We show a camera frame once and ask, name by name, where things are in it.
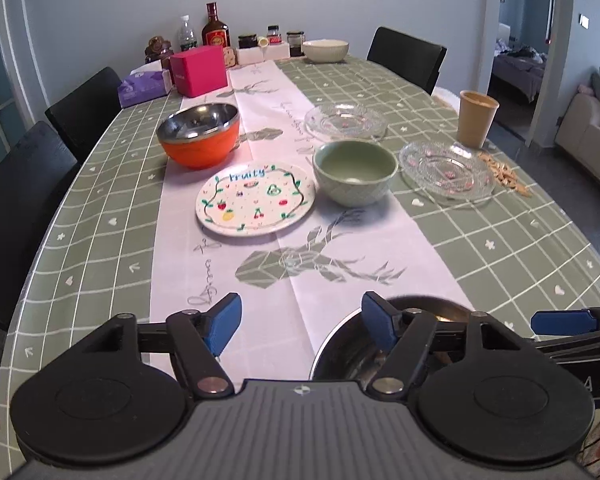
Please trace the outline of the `blue steel bowl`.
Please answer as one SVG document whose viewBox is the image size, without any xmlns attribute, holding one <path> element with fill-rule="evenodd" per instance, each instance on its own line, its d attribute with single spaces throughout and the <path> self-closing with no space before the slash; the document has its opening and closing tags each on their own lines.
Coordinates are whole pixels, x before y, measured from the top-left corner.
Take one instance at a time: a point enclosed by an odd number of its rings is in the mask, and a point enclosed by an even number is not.
<svg viewBox="0 0 600 480">
<path fill-rule="evenodd" d="M 471 308 L 430 296 L 395 296 L 388 299 L 398 310 L 419 308 L 443 322 L 466 322 Z M 361 309 L 348 314 L 328 334 L 312 363 L 310 378 L 322 382 L 355 380 L 362 388 L 370 382 L 387 355 L 374 343 L 362 320 Z"/>
</svg>

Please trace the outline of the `fruity painted white plate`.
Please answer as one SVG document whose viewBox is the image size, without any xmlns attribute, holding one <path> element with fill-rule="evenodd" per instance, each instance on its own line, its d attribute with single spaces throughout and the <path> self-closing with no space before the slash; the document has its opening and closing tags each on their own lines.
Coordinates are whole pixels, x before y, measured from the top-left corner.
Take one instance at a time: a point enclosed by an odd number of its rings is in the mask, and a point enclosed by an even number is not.
<svg viewBox="0 0 600 480">
<path fill-rule="evenodd" d="M 244 162 L 219 171 L 200 189 L 196 217 L 202 226 L 229 237 L 272 234 L 306 216 L 315 184 L 288 162 Z"/>
</svg>

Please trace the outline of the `green ceramic bowl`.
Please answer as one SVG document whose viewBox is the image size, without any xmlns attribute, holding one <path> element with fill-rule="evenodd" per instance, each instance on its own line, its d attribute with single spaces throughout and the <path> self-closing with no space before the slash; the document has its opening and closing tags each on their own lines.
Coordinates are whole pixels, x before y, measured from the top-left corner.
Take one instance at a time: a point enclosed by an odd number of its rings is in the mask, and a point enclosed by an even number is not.
<svg viewBox="0 0 600 480">
<path fill-rule="evenodd" d="M 362 140 L 340 140 L 320 146 L 312 157 L 320 190 L 340 206 L 365 207 L 382 200 L 399 163 L 381 145 Z"/>
</svg>

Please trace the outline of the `clear glass plate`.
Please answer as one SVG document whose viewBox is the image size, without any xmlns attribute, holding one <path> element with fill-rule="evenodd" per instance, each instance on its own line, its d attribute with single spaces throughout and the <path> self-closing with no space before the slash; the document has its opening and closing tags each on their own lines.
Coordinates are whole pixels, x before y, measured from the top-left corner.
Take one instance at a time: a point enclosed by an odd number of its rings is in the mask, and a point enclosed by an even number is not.
<svg viewBox="0 0 600 480">
<path fill-rule="evenodd" d="M 376 110 L 350 103 L 326 103 L 313 107 L 304 116 L 310 133 L 329 139 L 380 139 L 387 119 Z"/>
<path fill-rule="evenodd" d="M 454 200 L 482 200 L 494 189 L 488 165 L 462 144 L 408 142 L 398 159 L 402 172 L 431 194 Z"/>
</svg>

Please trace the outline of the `orange steel bowl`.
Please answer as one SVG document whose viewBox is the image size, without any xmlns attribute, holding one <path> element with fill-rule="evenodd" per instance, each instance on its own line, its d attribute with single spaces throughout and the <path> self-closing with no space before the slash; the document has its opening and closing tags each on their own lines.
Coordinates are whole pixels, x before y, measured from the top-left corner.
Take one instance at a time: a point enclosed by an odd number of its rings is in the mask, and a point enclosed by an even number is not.
<svg viewBox="0 0 600 480">
<path fill-rule="evenodd" d="M 163 151 L 177 164 L 209 169 L 226 159 L 238 141 L 238 108 L 228 103 L 189 107 L 166 118 L 156 135 Z"/>
</svg>

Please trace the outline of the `white deer table runner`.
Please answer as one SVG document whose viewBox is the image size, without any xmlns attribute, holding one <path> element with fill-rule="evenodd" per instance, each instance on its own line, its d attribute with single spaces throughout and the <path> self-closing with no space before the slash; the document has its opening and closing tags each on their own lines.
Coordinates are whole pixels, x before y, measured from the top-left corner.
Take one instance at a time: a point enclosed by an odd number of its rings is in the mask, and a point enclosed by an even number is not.
<svg viewBox="0 0 600 480">
<path fill-rule="evenodd" d="M 200 189 L 230 166 L 288 162 L 312 178 L 312 157 L 324 141 L 304 125 L 314 106 L 352 103 L 378 110 L 388 122 L 382 144 L 399 151 L 404 133 L 425 125 L 438 109 L 427 93 L 366 61 L 289 60 L 232 70 L 226 87 L 205 94 L 201 102 L 236 105 L 242 140 L 221 166 L 204 171 L 166 167 L 151 321 L 184 309 L 207 310 L 236 292 L 242 297 L 242 324 L 221 362 L 240 384 L 246 378 L 306 378 L 324 339 L 369 290 L 386 298 L 434 296 L 468 305 L 408 203 L 393 193 L 360 209 L 342 208 L 317 194 L 300 221 L 260 236 L 219 235 L 196 217 Z"/>
</svg>

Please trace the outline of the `green checked tablecloth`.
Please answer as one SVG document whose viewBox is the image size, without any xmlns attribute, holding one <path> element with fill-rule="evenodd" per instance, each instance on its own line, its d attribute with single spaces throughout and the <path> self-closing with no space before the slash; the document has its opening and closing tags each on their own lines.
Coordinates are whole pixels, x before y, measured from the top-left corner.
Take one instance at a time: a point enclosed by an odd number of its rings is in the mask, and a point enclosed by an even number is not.
<svg viewBox="0 0 600 480">
<path fill-rule="evenodd" d="M 66 195 L 36 256 L 6 336 L 0 371 L 0 479 L 23 461 L 9 401 L 30 376 L 108 318 L 149 317 L 166 157 L 155 131 L 189 100 L 168 96 L 121 112 Z M 391 192 L 468 298 L 519 335 L 539 310 L 600 304 L 600 256 L 539 185 L 446 200 L 396 176 Z"/>
</svg>

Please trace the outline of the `beige sofa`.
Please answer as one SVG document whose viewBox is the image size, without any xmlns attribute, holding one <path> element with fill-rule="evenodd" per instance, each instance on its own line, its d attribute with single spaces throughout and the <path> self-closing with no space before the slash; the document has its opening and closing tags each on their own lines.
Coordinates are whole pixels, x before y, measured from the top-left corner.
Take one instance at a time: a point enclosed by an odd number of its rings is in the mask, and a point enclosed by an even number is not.
<svg viewBox="0 0 600 480">
<path fill-rule="evenodd" d="M 588 87 L 578 87 L 555 143 L 600 182 L 600 68 L 592 71 Z"/>
</svg>

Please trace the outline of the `beige paper cup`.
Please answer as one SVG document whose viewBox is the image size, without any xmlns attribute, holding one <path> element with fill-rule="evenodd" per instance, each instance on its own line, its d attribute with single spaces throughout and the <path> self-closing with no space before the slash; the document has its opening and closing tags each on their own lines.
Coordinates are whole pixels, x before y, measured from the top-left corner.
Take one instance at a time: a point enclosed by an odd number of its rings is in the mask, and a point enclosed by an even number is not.
<svg viewBox="0 0 600 480">
<path fill-rule="evenodd" d="M 500 103 L 486 94 L 469 90 L 460 92 L 457 141 L 468 148 L 480 150 L 499 107 Z"/>
</svg>

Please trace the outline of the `black chair near left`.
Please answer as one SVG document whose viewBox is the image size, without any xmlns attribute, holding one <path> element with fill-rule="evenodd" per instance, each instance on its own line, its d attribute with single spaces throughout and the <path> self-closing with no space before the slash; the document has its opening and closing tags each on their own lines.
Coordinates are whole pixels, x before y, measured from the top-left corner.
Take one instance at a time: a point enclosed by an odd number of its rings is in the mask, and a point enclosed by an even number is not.
<svg viewBox="0 0 600 480">
<path fill-rule="evenodd" d="M 0 163 L 0 329 L 7 330 L 50 222 L 79 170 L 46 122 Z"/>
</svg>

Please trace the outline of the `black chair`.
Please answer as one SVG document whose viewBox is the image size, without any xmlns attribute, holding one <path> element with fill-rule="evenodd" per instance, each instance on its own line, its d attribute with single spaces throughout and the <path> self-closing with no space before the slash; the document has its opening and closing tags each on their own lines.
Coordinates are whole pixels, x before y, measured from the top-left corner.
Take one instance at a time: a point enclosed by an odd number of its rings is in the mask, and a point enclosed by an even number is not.
<svg viewBox="0 0 600 480">
<path fill-rule="evenodd" d="M 380 26 L 376 29 L 367 59 L 421 88 L 430 96 L 440 75 L 448 49 L 441 44 Z"/>
<path fill-rule="evenodd" d="M 62 142 L 78 162 L 88 155 L 121 110 L 121 79 L 105 67 L 45 111 Z"/>
<path fill-rule="evenodd" d="M 46 122 L 0 163 L 0 329 L 7 330 L 50 222 L 79 170 Z"/>
</svg>

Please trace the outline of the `black chair far left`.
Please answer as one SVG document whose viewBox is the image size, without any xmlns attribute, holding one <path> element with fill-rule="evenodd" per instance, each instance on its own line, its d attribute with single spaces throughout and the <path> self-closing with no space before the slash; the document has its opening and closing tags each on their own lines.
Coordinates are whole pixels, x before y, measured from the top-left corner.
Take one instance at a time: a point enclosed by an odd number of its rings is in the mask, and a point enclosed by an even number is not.
<svg viewBox="0 0 600 480">
<path fill-rule="evenodd" d="M 105 67 L 45 111 L 62 142 L 78 162 L 88 155 L 121 110 L 121 79 Z"/>
</svg>

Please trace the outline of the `purple tissue box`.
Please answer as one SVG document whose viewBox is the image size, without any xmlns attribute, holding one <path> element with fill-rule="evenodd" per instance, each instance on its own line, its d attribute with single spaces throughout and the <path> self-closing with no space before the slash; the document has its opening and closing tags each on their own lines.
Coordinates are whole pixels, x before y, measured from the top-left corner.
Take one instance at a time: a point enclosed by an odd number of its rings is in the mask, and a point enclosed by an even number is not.
<svg viewBox="0 0 600 480">
<path fill-rule="evenodd" d="M 172 89 L 172 78 L 167 70 L 137 72 L 125 77 L 117 88 L 119 104 L 128 108 L 167 96 Z"/>
</svg>

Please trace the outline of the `pink square box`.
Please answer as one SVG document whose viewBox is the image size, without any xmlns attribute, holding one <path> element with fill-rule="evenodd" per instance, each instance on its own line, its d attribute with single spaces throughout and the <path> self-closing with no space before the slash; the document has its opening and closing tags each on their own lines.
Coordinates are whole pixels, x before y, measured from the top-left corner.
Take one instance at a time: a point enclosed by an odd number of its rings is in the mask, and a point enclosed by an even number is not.
<svg viewBox="0 0 600 480">
<path fill-rule="evenodd" d="M 176 90 L 186 98 L 196 98 L 227 85 L 223 49 L 203 46 L 170 57 Z"/>
</svg>

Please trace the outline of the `bed in far room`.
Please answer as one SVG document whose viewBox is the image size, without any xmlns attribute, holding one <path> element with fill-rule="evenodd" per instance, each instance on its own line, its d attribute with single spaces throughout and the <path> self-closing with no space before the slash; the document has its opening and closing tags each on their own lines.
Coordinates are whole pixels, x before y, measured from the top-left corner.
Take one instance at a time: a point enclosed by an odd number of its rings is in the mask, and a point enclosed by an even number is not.
<svg viewBox="0 0 600 480">
<path fill-rule="evenodd" d="M 533 103 L 541 91 L 546 62 L 547 55 L 532 47 L 500 52 L 494 56 L 492 75 Z"/>
</svg>

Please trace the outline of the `black chair right side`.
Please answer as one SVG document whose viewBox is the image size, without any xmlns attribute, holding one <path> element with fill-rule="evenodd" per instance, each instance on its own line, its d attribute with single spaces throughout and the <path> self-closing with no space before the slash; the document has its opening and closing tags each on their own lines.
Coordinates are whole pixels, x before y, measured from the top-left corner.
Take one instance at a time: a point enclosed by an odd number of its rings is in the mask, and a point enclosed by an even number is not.
<svg viewBox="0 0 600 480">
<path fill-rule="evenodd" d="M 441 44 L 380 26 L 376 29 L 367 59 L 421 88 L 430 96 L 440 75 L 448 49 Z"/>
</svg>

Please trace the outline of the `white box at far end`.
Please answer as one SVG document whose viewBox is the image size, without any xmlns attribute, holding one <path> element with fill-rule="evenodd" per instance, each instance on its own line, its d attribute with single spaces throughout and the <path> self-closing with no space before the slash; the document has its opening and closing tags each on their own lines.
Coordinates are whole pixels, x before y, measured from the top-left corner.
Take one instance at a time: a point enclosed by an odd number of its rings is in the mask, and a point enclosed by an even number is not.
<svg viewBox="0 0 600 480">
<path fill-rule="evenodd" d="M 288 60 L 290 58 L 289 44 L 268 44 L 265 47 L 238 49 L 237 64 L 240 66 L 263 63 L 266 61 Z"/>
</svg>

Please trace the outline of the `brown figurine ornament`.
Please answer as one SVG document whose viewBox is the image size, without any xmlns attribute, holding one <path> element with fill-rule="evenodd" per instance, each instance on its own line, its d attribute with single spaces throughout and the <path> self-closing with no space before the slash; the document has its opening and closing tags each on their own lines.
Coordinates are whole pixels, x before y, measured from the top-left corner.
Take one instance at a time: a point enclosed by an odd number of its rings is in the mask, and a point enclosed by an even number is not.
<svg viewBox="0 0 600 480">
<path fill-rule="evenodd" d="M 145 63 L 159 62 L 163 68 L 170 66 L 170 57 L 174 55 L 172 46 L 169 40 L 163 36 L 153 36 L 148 40 L 145 49 Z"/>
</svg>

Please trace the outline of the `cream bowl at far end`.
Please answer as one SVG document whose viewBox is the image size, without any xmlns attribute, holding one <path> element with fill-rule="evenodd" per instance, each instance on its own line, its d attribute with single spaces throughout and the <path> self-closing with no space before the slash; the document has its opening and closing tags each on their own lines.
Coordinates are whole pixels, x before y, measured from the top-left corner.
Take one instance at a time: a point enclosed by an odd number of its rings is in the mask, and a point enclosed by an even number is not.
<svg viewBox="0 0 600 480">
<path fill-rule="evenodd" d="M 302 44 L 302 50 L 312 63 L 339 63 L 346 58 L 349 44 L 337 39 L 308 40 Z"/>
</svg>

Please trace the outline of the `dark glass jar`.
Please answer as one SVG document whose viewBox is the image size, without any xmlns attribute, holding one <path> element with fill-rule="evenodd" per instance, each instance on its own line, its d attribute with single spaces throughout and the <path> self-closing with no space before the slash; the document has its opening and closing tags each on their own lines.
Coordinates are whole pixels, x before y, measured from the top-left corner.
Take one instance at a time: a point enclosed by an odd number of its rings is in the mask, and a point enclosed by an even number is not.
<svg viewBox="0 0 600 480">
<path fill-rule="evenodd" d="M 246 50 L 259 47 L 259 39 L 257 34 L 240 35 L 238 37 L 238 48 Z"/>
</svg>

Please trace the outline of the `clear water bottle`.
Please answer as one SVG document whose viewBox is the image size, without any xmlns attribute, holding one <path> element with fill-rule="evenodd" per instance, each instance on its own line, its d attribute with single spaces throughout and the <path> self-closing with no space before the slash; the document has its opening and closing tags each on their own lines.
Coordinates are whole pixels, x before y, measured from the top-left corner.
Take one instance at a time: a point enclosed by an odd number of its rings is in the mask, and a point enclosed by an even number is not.
<svg viewBox="0 0 600 480">
<path fill-rule="evenodd" d="M 181 16 L 181 26 L 178 30 L 178 44 L 182 52 L 197 47 L 197 38 L 193 26 L 190 24 L 188 14 Z"/>
</svg>

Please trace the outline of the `red label jar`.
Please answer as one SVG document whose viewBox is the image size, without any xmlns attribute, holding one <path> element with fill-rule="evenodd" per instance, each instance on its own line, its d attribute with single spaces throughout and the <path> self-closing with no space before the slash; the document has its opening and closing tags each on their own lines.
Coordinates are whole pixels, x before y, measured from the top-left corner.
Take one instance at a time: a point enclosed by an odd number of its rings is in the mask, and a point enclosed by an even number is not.
<svg viewBox="0 0 600 480">
<path fill-rule="evenodd" d="M 269 44 L 281 44 L 283 39 L 279 31 L 279 26 L 268 25 L 268 34 L 266 35 L 266 38 L 268 38 Z"/>
</svg>

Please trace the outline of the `brown liquor bottle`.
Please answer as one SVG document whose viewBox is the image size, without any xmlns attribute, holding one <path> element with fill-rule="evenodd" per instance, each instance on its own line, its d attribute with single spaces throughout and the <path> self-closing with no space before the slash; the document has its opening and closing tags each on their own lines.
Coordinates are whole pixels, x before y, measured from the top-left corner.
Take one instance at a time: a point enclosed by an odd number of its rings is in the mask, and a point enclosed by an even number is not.
<svg viewBox="0 0 600 480">
<path fill-rule="evenodd" d="M 218 6 L 215 2 L 206 4 L 208 23 L 202 29 L 202 42 L 205 46 L 230 46 L 230 32 L 228 26 L 219 19 Z"/>
</svg>

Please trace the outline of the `small glass jar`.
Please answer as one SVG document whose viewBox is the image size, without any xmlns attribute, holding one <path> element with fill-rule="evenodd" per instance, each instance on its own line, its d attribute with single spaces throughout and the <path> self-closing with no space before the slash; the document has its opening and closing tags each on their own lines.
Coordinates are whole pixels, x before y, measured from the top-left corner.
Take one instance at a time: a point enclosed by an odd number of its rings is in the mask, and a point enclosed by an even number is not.
<svg viewBox="0 0 600 480">
<path fill-rule="evenodd" d="M 292 58 L 301 58 L 304 55 L 303 43 L 303 30 L 290 30 L 289 32 L 287 32 L 287 44 L 289 47 L 289 55 Z"/>
</svg>

